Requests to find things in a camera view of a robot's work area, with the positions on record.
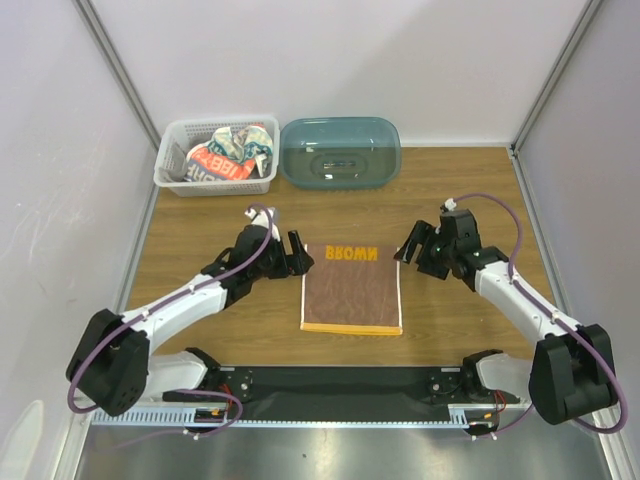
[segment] brown cloth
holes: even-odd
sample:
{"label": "brown cloth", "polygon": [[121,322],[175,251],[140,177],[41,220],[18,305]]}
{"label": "brown cloth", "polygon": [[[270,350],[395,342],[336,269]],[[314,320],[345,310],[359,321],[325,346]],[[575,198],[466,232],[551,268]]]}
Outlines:
{"label": "brown cloth", "polygon": [[402,334],[396,247],[307,245],[306,249],[315,265],[302,280],[302,330]]}

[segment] white wall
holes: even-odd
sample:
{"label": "white wall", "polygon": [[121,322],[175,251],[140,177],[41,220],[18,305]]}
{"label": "white wall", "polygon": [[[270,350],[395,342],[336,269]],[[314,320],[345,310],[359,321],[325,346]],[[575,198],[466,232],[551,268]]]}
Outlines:
{"label": "white wall", "polygon": [[638,18],[635,0],[604,2],[522,158],[573,313],[611,335],[640,446]]}
{"label": "white wall", "polygon": [[408,144],[510,142],[585,0],[94,0],[156,126],[377,115]]}
{"label": "white wall", "polygon": [[121,288],[153,152],[71,1],[3,2],[0,60],[0,478],[22,478],[3,454],[40,400],[39,479],[70,419],[67,362]]}

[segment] gray floor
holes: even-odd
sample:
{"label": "gray floor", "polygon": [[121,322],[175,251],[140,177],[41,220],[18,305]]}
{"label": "gray floor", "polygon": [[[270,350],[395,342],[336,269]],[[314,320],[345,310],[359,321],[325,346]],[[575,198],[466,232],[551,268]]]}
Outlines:
{"label": "gray floor", "polygon": [[530,417],[498,441],[476,442],[445,430],[231,428],[109,450],[153,430],[92,427],[76,480],[611,478],[596,437]]}

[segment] white basket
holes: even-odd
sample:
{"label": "white basket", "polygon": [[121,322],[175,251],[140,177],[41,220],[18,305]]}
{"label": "white basket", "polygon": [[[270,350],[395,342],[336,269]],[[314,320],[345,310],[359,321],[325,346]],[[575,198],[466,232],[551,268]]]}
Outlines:
{"label": "white basket", "polygon": [[[211,140],[213,132],[220,127],[231,127],[232,132],[260,123],[264,125],[273,139],[273,158],[271,171],[265,178],[254,180],[223,180],[219,182],[172,182],[160,173],[160,168],[180,170],[186,156],[192,147]],[[214,195],[255,195],[267,193],[271,180],[278,171],[278,157],[280,153],[280,126],[278,121],[270,116],[235,117],[235,118],[205,118],[201,120],[181,120],[169,124],[162,136],[153,181],[159,187],[170,189],[181,197],[214,196]]]}

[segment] wooden table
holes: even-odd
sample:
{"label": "wooden table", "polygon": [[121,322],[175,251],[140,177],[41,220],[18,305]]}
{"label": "wooden table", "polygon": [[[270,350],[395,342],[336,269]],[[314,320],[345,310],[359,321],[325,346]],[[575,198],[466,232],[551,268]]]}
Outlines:
{"label": "wooden table", "polygon": [[[418,219],[438,222],[446,198],[489,192],[527,220],[504,148],[406,148],[402,171],[379,190],[306,191],[277,177],[263,196],[180,198],[162,191],[130,301],[149,303],[190,280],[247,224],[246,206],[260,201],[280,212],[281,232],[298,230],[306,243],[400,246]],[[516,229],[506,212],[482,199],[464,202],[485,246],[509,254]],[[529,222],[518,269],[551,298]],[[301,279],[262,280],[252,293],[163,345],[159,353],[199,347],[224,364],[433,365],[500,348],[519,357],[533,349],[489,302],[451,276],[446,281],[401,268],[404,334],[369,337],[300,330]]]}

